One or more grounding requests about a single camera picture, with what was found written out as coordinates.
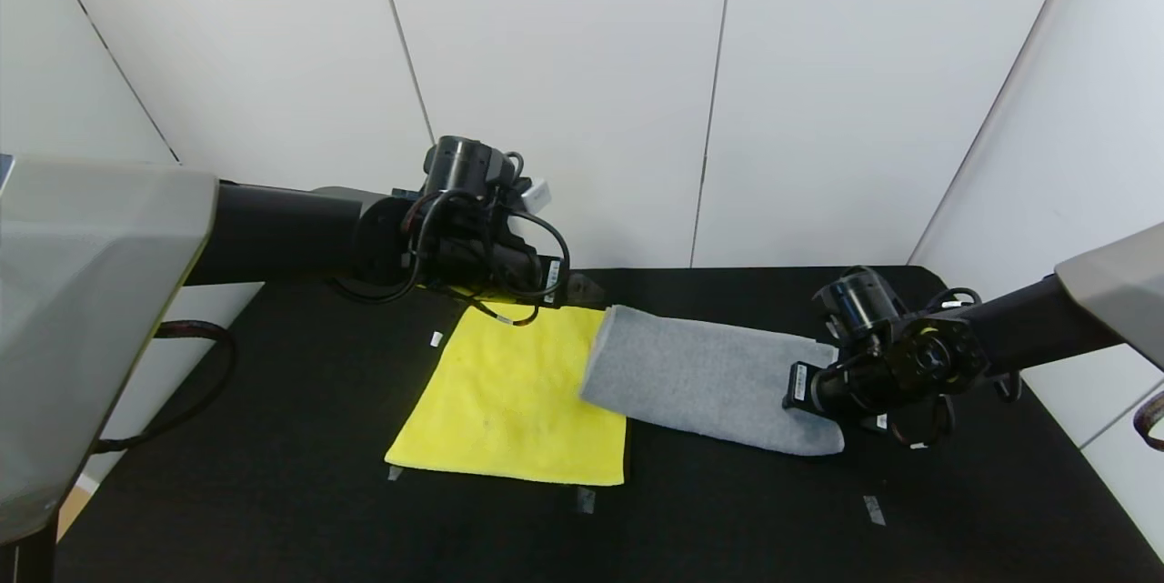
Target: white connector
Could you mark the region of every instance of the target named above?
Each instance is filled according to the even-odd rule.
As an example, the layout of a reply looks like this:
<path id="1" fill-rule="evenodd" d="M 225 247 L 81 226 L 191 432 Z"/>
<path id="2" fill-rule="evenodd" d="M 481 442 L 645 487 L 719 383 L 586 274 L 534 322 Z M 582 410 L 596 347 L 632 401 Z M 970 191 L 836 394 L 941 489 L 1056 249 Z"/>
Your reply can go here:
<path id="1" fill-rule="evenodd" d="M 521 206 L 526 213 L 541 213 L 542 207 L 549 206 L 549 184 L 546 178 L 533 178 L 528 190 L 521 193 Z"/>

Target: gray cloth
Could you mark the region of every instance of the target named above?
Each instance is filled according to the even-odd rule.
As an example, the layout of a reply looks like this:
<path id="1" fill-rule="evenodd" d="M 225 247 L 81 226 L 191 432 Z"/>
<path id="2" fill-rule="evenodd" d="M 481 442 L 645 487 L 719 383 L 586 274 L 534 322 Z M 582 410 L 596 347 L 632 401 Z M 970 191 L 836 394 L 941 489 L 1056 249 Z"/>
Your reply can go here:
<path id="1" fill-rule="evenodd" d="M 587 363 L 581 397 L 679 431 L 799 456 L 845 447 L 840 427 L 785 410 L 792 364 L 825 367 L 836 348 L 799 335 L 656 318 L 611 306 Z"/>

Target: black table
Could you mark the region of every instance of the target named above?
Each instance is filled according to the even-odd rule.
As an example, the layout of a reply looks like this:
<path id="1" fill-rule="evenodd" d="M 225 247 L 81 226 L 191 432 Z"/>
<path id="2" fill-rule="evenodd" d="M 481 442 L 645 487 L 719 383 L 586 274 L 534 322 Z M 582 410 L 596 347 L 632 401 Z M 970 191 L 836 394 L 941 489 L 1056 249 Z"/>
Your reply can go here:
<path id="1" fill-rule="evenodd" d="M 881 271 L 911 306 L 943 289 L 923 269 Z M 828 340 L 809 299 L 839 269 L 592 275 L 616 304 Z M 267 285 L 235 322 L 230 388 L 121 460 L 66 534 L 59 581 L 1164 581 L 1034 393 L 1010 406 L 968 393 L 935 449 L 847 431 L 824 458 L 632 421 L 627 483 L 598 489 L 594 514 L 566 485 L 390 482 L 383 455 L 436 364 L 432 330 L 460 314 L 425 293 L 355 306 L 324 285 Z M 163 414 L 214 381 L 220 356 Z"/>

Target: wall seam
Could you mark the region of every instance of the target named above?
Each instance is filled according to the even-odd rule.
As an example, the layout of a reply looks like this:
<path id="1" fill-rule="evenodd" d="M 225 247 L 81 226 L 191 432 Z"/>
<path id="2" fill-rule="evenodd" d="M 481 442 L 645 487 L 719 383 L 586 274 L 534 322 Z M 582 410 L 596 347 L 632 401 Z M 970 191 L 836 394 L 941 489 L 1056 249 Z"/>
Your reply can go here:
<path id="1" fill-rule="evenodd" d="M 409 51 L 409 41 L 404 37 L 404 24 L 400 23 L 400 14 L 396 8 L 396 0 L 388 0 L 388 6 L 392 10 L 392 21 L 396 23 L 396 35 L 399 36 L 400 48 L 404 49 L 404 62 L 409 65 L 409 77 L 412 77 L 412 90 L 417 93 L 417 102 L 420 104 L 420 115 L 425 119 L 425 130 L 428 130 L 430 143 L 436 143 L 433 126 L 428 120 L 428 107 L 425 106 L 425 95 L 420 93 L 420 80 L 417 78 L 417 69 L 412 65 L 412 52 Z"/>
<path id="2" fill-rule="evenodd" d="M 716 41 L 716 64 L 711 72 L 711 102 L 708 104 L 708 130 L 703 136 L 703 165 L 700 169 L 700 192 L 695 198 L 695 226 L 691 227 L 691 256 L 687 261 L 687 268 L 695 266 L 695 243 L 700 235 L 700 213 L 703 209 L 703 184 L 708 178 L 708 148 L 711 144 L 711 120 L 716 111 L 716 86 L 719 85 L 719 57 L 724 48 L 724 26 L 728 23 L 728 0 L 724 0 L 723 10 L 719 14 L 719 37 Z"/>
<path id="3" fill-rule="evenodd" d="M 942 214 L 943 207 L 950 201 L 950 197 L 953 193 L 954 186 L 958 184 L 960 177 L 964 176 L 966 170 L 968 170 L 968 164 L 980 155 L 982 151 L 982 140 L 989 127 L 995 122 L 999 111 L 1006 102 L 1006 98 L 1012 93 L 1014 88 L 1015 76 L 1027 61 L 1030 61 L 1030 52 L 1034 49 L 1035 40 L 1038 40 L 1038 31 L 1043 23 L 1046 21 L 1049 14 L 1049 8 L 1051 8 L 1055 0 L 1043 0 L 1042 6 L 1038 7 L 1038 14 L 1035 14 L 1035 20 L 1031 21 L 1030 29 L 1027 31 L 1027 37 L 1023 40 L 1023 44 L 1018 48 L 1018 54 L 1015 56 L 1015 61 L 1010 64 L 1010 70 L 1007 70 L 1006 78 L 1002 78 L 1002 85 L 999 86 L 998 94 L 994 94 L 994 102 L 991 102 L 989 111 L 986 111 L 986 118 L 982 119 L 981 126 L 978 127 L 978 131 L 974 133 L 974 138 L 970 143 L 970 148 L 966 149 L 966 155 L 963 157 L 961 163 L 958 164 L 958 169 L 950 178 L 950 184 L 946 186 L 945 193 L 942 194 L 942 200 L 938 201 L 938 206 L 935 207 L 934 214 L 930 215 L 930 221 L 925 223 L 925 229 L 922 232 L 921 237 L 917 243 L 914 244 L 913 251 L 909 253 L 909 258 L 906 264 L 915 264 L 917 261 L 917 255 L 924 247 L 928 239 L 931 236 L 935 223 L 937 222 L 938 215 Z"/>
<path id="4" fill-rule="evenodd" d="M 85 7 L 85 2 L 83 2 L 83 0 L 76 0 L 76 2 L 77 6 L 80 7 L 80 10 L 84 12 L 85 19 L 88 21 L 88 24 L 93 28 L 93 31 L 97 33 L 97 40 L 101 41 L 101 48 L 104 48 L 105 52 L 108 54 L 109 61 L 113 61 L 113 66 L 116 67 L 118 73 L 121 77 L 121 80 L 126 81 L 126 86 L 127 88 L 129 88 L 129 94 L 134 94 L 134 101 L 137 101 L 137 107 L 141 107 L 142 112 L 144 112 L 146 114 L 146 119 L 149 119 L 150 126 L 154 127 L 154 131 L 157 131 L 157 136 L 159 140 L 162 140 L 162 144 L 166 148 L 166 151 L 170 151 L 170 156 L 173 157 L 175 163 L 182 163 L 180 157 L 178 157 L 177 152 L 173 151 L 173 148 L 170 147 L 170 140 L 165 138 L 165 133 L 163 133 L 162 128 L 157 126 L 157 122 L 155 122 L 154 115 L 150 114 L 149 112 L 149 107 L 146 107 L 146 102 L 142 102 L 141 94 L 137 94 L 137 90 L 134 90 L 134 85 L 132 81 L 129 81 L 129 77 L 126 74 L 126 70 L 121 69 L 121 64 L 120 62 L 118 62 L 118 57 L 113 56 L 113 52 L 109 51 L 109 44 L 106 43 L 105 36 L 101 35 L 101 29 L 98 28 L 97 23 L 93 21 L 93 16 L 88 14 L 88 8 Z"/>

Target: black cable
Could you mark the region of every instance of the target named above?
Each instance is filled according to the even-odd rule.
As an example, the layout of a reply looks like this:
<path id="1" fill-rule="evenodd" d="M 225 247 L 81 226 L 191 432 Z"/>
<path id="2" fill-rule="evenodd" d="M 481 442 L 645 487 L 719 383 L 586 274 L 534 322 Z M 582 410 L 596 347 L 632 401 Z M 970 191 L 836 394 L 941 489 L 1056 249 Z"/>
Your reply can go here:
<path id="1" fill-rule="evenodd" d="M 513 173 L 513 177 L 520 177 L 521 172 L 525 170 L 525 157 L 521 157 L 520 152 L 516 151 L 506 151 L 505 157 L 511 157 L 511 159 L 517 161 L 517 170 Z"/>
<path id="2" fill-rule="evenodd" d="M 482 301 L 478 300 L 478 298 L 469 297 L 466 293 L 457 292 L 457 290 L 447 287 L 447 285 L 442 285 L 442 287 L 432 287 L 430 290 L 432 290 L 432 292 L 443 293 L 443 296 L 446 297 L 456 298 L 457 301 L 466 301 L 466 304 L 473 306 L 473 308 L 477 308 L 478 311 L 482 311 L 482 313 L 489 314 L 490 318 L 497 319 L 497 321 L 513 327 L 530 326 L 533 322 L 533 319 L 538 318 L 538 311 L 541 310 L 541 306 L 534 305 L 532 313 L 530 313 L 530 317 L 524 319 L 509 319 L 503 314 L 498 314 L 495 313 L 495 311 L 491 311 L 489 306 L 482 304 Z"/>
<path id="3" fill-rule="evenodd" d="M 417 206 L 421 205 L 421 202 L 427 200 L 430 197 L 431 194 L 425 194 L 425 197 L 419 198 L 416 205 L 413 205 L 413 209 L 416 209 Z M 424 221 L 420 222 L 420 232 L 417 235 L 416 244 L 412 248 L 412 263 L 410 264 L 409 280 L 404 282 L 404 285 L 392 290 L 390 293 L 384 293 L 384 296 L 372 297 L 369 296 L 369 293 L 355 292 L 353 289 L 342 284 L 341 280 L 335 279 L 335 277 L 328 280 L 328 284 L 332 285 L 332 289 L 336 290 L 341 297 L 348 298 L 349 301 L 357 301 L 357 304 L 378 306 L 382 304 L 391 304 L 391 301 L 399 301 L 400 298 L 404 298 L 409 292 L 412 292 L 417 282 L 420 282 L 425 240 L 428 237 L 428 230 L 432 229 L 434 222 L 433 218 L 435 218 L 435 215 L 443 209 L 445 202 L 448 202 L 449 198 L 470 198 L 470 200 L 477 199 L 477 197 L 474 197 L 473 193 L 464 192 L 464 190 L 445 190 L 445 192 L 436 194 L 436 200 L 432 201 L 432 206 L 428 207 L 428 213 L 425 214 Z M 411 223 L 411 215 L 414 214 L 413 209 L 409 211 L 409 223 Z"/>
<path id="4" fill-rule="evenodd" d="M 513 209 L 511 209 L 511 207 L 506 207 L 504 211 L 506 211 L 506 213 L 509 213 L 511 215 L 514 215 L 514 218 L 517 218 L 517 219 L 524 219 L 527 222 L 538 223 L 538 226 L 544 227 L 544 229 L 546 229 L 546 232 L 549 232 L 549 235 L 553 235 L 554 240 L 558 240 L 558 248 L 561 248 L 561 250 L 562 250 L 562 264 L 561 264 L 562 271 L 566 271 L 566 272 L 570 271 L 570 250 L 569 250 L 569 247 L 567 247 L 567 244 L 566 244 L 566 239 L 562 237 L 562 234 L 560 234 L 560 232 L 558 232 L 558 229 L 555 229 L 555 227 L 553 227 L 552 223 L 549 223 L 548 221 L 545 221 L 545 219 L 538 218 L 537 214 L 524 213 L 524 211 L 513 211 Z M 558 277 L 558 280 L 554 282 L 553 285 L 549 285 L 549 287 L 547 287 L 545 290 L 535 290 L 535 292 L 532 292 L 532 290 L 517 290 L 517 289 L 514 289 L 510 284 L 510 282 L 508 282 L 505 279 L 505 277 L 502 276 L 502 272 L 499 271 L 498 268 L 494 268 L 494 276 L 497 277 L 498 285 L 502 285 L 502 289 L 505 290 L 505 292 L 511 293 L 513 297 L 517 297 L 517 298 L 541 298 L 541 297 L 547 297 L 547 296 L 549 296 L 549 293 L 558 292 L 558 289 L 561 289 L 562 285 L 566 282 L 566 277 L 561 276 L 561 277 Z"/>
<path id="5" fill-rule="evenodd" d="M 175 428 L 182 426 L 183 422 L 190 421 L 192 418 L 210 407 L 210 405 L 219 398 L 220 393 L 222 393 L 226 389 L 226 385 L 229 383 L 230 377 L 234 376 L 234 371 L 237 368 L 239 344 L 235 342 L 233 334 L 230 334 L 228 329 L 214 325 L 214 322 L 198 321 L 198 319 L 180 319 L 180 321 L 162 322 L 157 327 L 157 332 L 154 334 L 154 337 L 158 340 L 200 337 L 221 343 L 227 350 L 226 370 L 222 372 L 218 383 L 214 384 L 214 388 L 211 388 L 211 390 L 206 392 L 201 399 L 196 401 L 194 405 L 191 405 L 189 408 L 183 410 L 180 413 L 165 421 L 158 422 L 157 420 L 154 420 L 150 422 L 150 426 L 146 428 L 146 431 L 142 431 L 133 438 L 121 440 L 98 440 L 97 447 L 93 450 L 94 454 L 108 454 L 112 452 L 125 452 L 126 449 L 132 449 L 133 447 L 137 447 L 159 435 L 173 431 Z"/>
<path id="6" fill-rule="evenodd" d="M 982 298 L 979 297 L 977 292 L 968 287 L 949 287 L 939 293 L 936 293 L 934 298 L 930 299 L 929 304 L 925 305 L 925 311 L 939 311 L 942 310 L 942 304 L 944 301 L 953 301 L 957 296 L 964 293 L 966 297 L 973 298 L 974 305 L 981 304 Z"/>

